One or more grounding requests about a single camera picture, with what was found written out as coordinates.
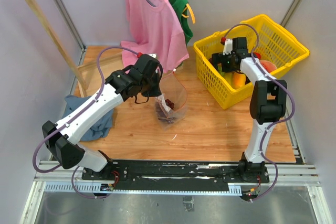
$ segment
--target yellow plastic basket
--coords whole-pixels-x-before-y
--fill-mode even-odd
[[[309,56],[309,50],[298,42],[289,31],[264,14],[241,23],[250,24],[258,31],[260,44],[256,52],[261,54],[262,60],[268,60],[278,67],[271,73],[278,79],[284,76],[296,63]],[[226,32],[227,30],[215,32],[194,43],[197,76],[223,109],[249,97],[253,91],[252,83],[239,89],[232,88],[228,80],[223,78],[208,61],[213,53],[223,51],[221,38]],[[257,41],[255,33],[247,26],[238,26],[227,36],[228,39],[235,37],[246,37],[249,51]]]

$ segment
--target blue towel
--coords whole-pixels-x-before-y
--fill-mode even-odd
[[[65,97],[64,100],[67,102],[67,106],[65,108],[63,118],[78,109],[89,98],[90,97],[76,97],[74,95],[68,95]],[[112,114],[113,110],[107,112],[83,135],[81,141],[92,141],[101,137],[106,137],[109,134],[110,128],[112,128]]]

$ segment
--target plastic bag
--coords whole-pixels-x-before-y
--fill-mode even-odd
[[[155,98],[155,113],[166,130],[183,119],[187,111],[187,91],[172,72],[160,81],[162,95]]]

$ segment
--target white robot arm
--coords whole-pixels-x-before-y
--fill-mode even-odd
[[[143,54],[134,66],[113,72],[105,79],[103,87],[77,110],[56,124],[48,121],[42,126],[44,136],[49,136],[47,148],[63,168],[85,167],[104,179],[111,174],[112,160],[103,152],[90,150],[78,142],[102,116],[128,98],[135,97],[137,102],[139,93],[147,99],[161,95],[161,78],[162,67],[155,54]]]
[[[212,54],[212,64],[218,70],[222,65],[223,72],[240,71],[254,85],[250,103],[250,114],[253,130],[249,144],[243,152],[238,164],[240,176],[263,174],[265,168],[265,152],[276,122],[285,115],[287,84],[277,80],[260,64],[257,57],[252,58],[247,49],[247,39],[238,37],[221,40],[223,52]]]

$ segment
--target pink t-shirt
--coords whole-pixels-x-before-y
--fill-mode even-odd
[[[121,46],[143,54],[157,54],[163,71],[173,70],[189,58],[184,34],[168,0],[126,0],[127,19],[135,42],[122,41]],[[123,50],[124,66],[133,65],[136,55]]]

